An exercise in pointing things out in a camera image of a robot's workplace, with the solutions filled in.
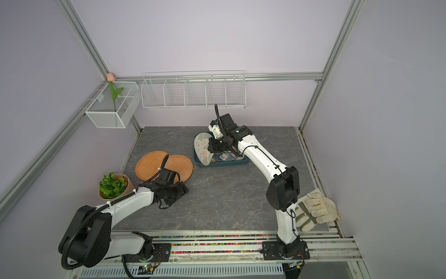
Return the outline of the orange cork coaster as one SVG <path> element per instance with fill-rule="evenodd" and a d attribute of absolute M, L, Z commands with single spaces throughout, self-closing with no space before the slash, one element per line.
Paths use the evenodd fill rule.
<path fill-rule="evenodd" d="M 177 172 L 180 175 L 180 178 L 178 178 L 178 176 L 175 177 L 175 183 L 179 181 L 186 182 L 193 173 L 193 163 L 184 155 L 169 156 L 164 167 L 168 170 Z"/>
<path fill-rule="evenodd" d="M 153 151 L 144 155 L 135 167 L 135 174 L 141 181 L 157 177 L 163 159 L 168 155 L 165 151 Z"/>

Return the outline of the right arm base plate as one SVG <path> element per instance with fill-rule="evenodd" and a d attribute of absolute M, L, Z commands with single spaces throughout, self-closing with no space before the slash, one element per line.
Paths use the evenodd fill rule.
<path fill-rule="evenodd" d="M 264 241 L 260 252 L 265 260 L 308 260 L 310 252 L 305 241 L 298 238 L 290 244 L 285 244 L 281 240 Z"/>

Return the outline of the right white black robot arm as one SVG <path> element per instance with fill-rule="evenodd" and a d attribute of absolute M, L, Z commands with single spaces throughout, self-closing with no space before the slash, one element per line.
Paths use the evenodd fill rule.
<path fill-rule="evenodd" d="M 248 127 L 237 126 L 229 114 L 221 116 L 217 106 L 215 109 L 217 119 L 209 125 L 213 137 L 209 139 L 208 151 L 230 151 L 237 157 L 248 157 L 269 182 L 266 198 L 275 209 L 278 224 L 276 243 L 269 245 L 272 248 L 269 254 L 284 259 L 295 256 L 308 259 L 307 244 L 300 238 L 296 226 L 300 194 L 298 170 L 275 159 Z"/>

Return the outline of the pale green bunny coaster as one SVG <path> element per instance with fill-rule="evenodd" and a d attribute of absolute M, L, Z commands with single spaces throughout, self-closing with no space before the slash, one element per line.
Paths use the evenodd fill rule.
<path fill-rule="evenodd" d="M 200 163 L 204 166 L 211 164 L 213 153 L 208 150 L 212 135 L 209 133 L 199 133 L 195 136 L 193 146 L 195 154 Z"/>

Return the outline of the blue orange animals coaster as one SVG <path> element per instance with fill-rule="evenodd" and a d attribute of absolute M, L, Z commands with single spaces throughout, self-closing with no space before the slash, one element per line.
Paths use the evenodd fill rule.
<path fill-rule="evenodd" d="M 240 160 L 240 157 L 236 156 L 231 151 L 223 151 L 223 152 L 216 152 L 213 154 L 213 160 L 215 162 L 233 162 L 236 160 Z"/>

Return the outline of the teal plastic storage box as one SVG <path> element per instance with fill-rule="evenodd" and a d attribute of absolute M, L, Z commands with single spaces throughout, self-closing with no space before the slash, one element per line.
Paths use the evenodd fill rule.
<path fill-rule="evenodd" d="M 208 147 L 210 139 L 213 138 L 211 133 L 199 133 L 195 136 L 193 140 L 194 160 L 198 167 L 238 166 L 250 163 L 248 157 L 237 157 L 230 151 L 211 153 Z"/>

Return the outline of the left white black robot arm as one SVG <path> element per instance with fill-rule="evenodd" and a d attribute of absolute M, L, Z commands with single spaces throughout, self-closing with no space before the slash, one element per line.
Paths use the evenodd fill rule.
<path fill-rule="evenodd" d="M 162 168 L 129 194 L 98 207 L 83 206 L 76 211 L 60 244 L 61 266 L 65 270 L 93 267 L 105 258 L 133 256 L 141 262 L 155 259 L 153 238 L 137 231 L 113 236 L 112 229 L 123 219 L 153 203 L 168 209 L 189 189 L 179 173 Z"/>

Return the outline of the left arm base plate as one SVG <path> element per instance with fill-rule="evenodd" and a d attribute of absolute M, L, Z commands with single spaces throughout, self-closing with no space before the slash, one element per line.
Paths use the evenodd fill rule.
<path fill-rule="evenodd" d="M 154 243 L 146 246 L 140 253 L 135 255 L 125 255 L 124 259 L 128 263 L 163 263 L 168 262 L 171 255 L 171 243 Z"/>

